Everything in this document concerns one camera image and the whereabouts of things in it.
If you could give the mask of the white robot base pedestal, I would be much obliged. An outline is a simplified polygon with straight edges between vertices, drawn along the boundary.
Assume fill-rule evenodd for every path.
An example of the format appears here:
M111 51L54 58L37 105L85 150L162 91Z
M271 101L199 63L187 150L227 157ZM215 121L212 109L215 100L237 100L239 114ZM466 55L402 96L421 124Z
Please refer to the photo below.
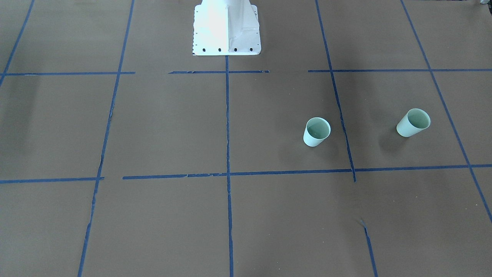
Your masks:
M192 54L259 55L258 9L249 0L203 0L194 7Z

